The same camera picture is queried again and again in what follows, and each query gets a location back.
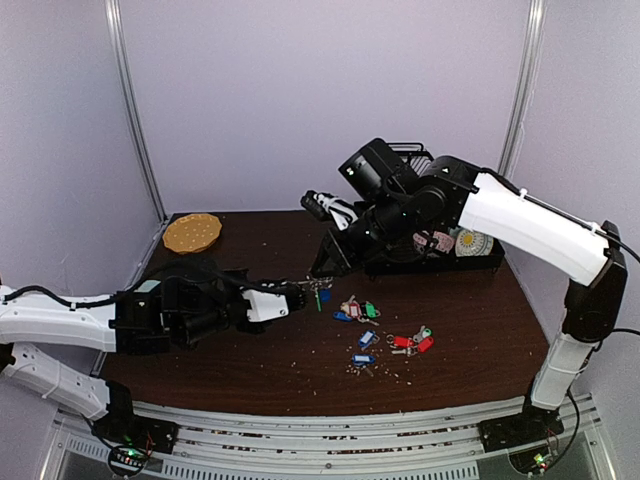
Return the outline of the metal disc with key rings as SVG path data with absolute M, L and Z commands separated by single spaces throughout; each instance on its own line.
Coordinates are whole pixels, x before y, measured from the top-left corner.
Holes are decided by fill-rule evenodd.
M 320 290 L 330 289 L 333 285 L 333 278 L 332 277 L 313 278 L 311 276 L 307 276 L 303 280 L 294 281 L 294 284 L 299 286 L 305 292 L 315 295 Z

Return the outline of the blue key tag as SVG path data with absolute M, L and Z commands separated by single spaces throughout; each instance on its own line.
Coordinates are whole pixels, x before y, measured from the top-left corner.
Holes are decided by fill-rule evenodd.
M 366 350 L 371 345 L 375 345 L 378 341 L 379 341 L 378 335 L 373 330 L 367 330 L 359 337 L 358 346 L 362 350 Z
M 329 289 L 320 289 L 318 291 L 318 298 L 319 301 L 324 304 L 330 301 L 331 299 L 331 292 Z
M 352 365 L 360 372 L 373 376 L 371 367 L 376 363 L 376 359 L 368 354 L 354 354 L 351 358 Z

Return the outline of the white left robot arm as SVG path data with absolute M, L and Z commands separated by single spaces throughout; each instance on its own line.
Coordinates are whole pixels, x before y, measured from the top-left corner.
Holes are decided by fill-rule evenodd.
M 156 355 L 194 348 L 230 327 L 259 334 L 305 306 L 306 291 L 298 282 L 250 280 L 244 270 L 186 259 L 156 267 L 111 295 L 61 297 L 39 285 L 3 286 L 1 372 L 133 444 L 144 424 L 134 415 L 129 389 L 83 375 L 38 352 L 37 345 Z

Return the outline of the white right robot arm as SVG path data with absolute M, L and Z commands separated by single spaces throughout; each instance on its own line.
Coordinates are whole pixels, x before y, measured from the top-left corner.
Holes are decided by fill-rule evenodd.
M 417 172 L 381 138 L 361 147 L 339 172 L 360 203 L 313 190 L 300 200 L 317 220 L 332 224 L 311 268 L 315 278 L 348 275 L 419 231 L 455 228 L 511 245 L 568 276 L 560 330 L 534 377 L 529 406 L 512 423 L 519 440 L 535 440 L 616 324 L 628 279 L 616 225 L 581 220 L 492 169 L 453 156 L 429 158 Z

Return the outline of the mixed colour key tag bunch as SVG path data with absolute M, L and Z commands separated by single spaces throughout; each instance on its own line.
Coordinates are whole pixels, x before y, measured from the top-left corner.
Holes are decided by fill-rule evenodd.
M 340 322 L 354 322 L 368 323 L 374 326 L 378 326 L 377 319 L 380 317 L 381 312 L 370 301 L 359 302 L 357 298 L 352 295 L 347 301 L 342 302 L 339 309 L 332 314 L 334 320 Z

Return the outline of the pink patterned bowl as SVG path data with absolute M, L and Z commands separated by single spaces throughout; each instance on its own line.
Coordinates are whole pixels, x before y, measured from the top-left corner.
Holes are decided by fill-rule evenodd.
M 425 255 L 448 255 L 455 245 L 455 239 L 452 236 L 438 231 L 433 233 L 416 232 L 412 239 L 416 251 Z

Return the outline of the yellow flower plate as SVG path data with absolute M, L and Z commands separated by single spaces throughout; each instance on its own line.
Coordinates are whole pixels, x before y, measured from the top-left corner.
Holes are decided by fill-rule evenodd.
M 472 230 L 461 229 L 455 241 L 457 257 L 488 256 L 494 246 L 494 238 Z

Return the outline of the red key tag bunch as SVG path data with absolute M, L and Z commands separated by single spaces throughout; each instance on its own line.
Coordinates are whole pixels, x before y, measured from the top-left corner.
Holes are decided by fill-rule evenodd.
M 408 357 L 426 353 L 435 343 L 432 330 L 426 326 L 422 326 L 413 336 L 387 334 L 385 340 L 393 355 Z

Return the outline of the yellow dotted plate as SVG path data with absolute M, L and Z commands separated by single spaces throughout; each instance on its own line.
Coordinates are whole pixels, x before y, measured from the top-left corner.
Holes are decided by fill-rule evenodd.
M 222 231 L 217 216 L 192 213 L 172 222 L 162 236 L 165 248 L 179 255 L 200 253 L 216 243 Z

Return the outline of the aluminium front rail base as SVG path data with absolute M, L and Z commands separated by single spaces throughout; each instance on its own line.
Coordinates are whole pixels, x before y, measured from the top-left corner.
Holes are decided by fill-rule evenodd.
M 136 413 L 177 423 L 173 453 L 154 453 L 132 479 L 619 479 L 590 395 L 576 396 L 581 424 L 568 453 L 541 476 L 510 462 L 527 449 L 562 450 L 576 414 L 560 412 L 566 431 L 550 440 L 487 452 L 477 426 L 514 414 L 521 398 L 409 413 L 338 417 L 203 412 L 135 402 Z M 108 449 L 62 408 L 36 479 L 117 479 Z

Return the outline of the right aluminium frame post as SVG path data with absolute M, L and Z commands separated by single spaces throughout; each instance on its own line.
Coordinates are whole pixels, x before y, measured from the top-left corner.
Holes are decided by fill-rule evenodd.
M 539 68 L 546 10 L 547 2 L 544 0 L 529 2 L 519 75 L 498 165 L 498 172 L 506 177 L 513 175 L 524 136 L 525 115 Z

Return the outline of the aluminium frame post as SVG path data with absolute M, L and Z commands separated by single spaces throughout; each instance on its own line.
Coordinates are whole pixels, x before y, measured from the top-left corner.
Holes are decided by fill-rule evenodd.
M 539 68 L 546 10 L 547 2 L 544 0 L 529 2 L 519 75 L 498 165 L 498 172 L 506 177 L 513 175 L 524 136 L 525 115 Z
M 123 95 L 127 124 L 130 131 L 136 159 L 141 170 L 143 184 L 147 190 L 155 215 L 160 223 L 167 220 L 167 213 L 161 198 L 159 186 L 149 156 L 143 125 L 135 95 L 134 83 L 129 65 L 121 5 L 118 0 L 104 1 L 107 28 L 115 57 L 120 88 Z

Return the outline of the left aluminium frame post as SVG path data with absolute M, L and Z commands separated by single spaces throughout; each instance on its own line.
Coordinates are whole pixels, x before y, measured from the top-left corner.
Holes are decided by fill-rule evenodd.
M 129 65 L 121 5 L 118 0 L 104 1 L 107 28 L 115 57 L 120 88 L 123 95 L 127 124 L 130 131 L 136 159 L 141 170 L 143 184 L 147 190 L 155 215 L 160 223 L 167 220 L 167 213 L 161 198 L 159 186 L 149 156 L 143 125 L 135 95 L 134 83 Z

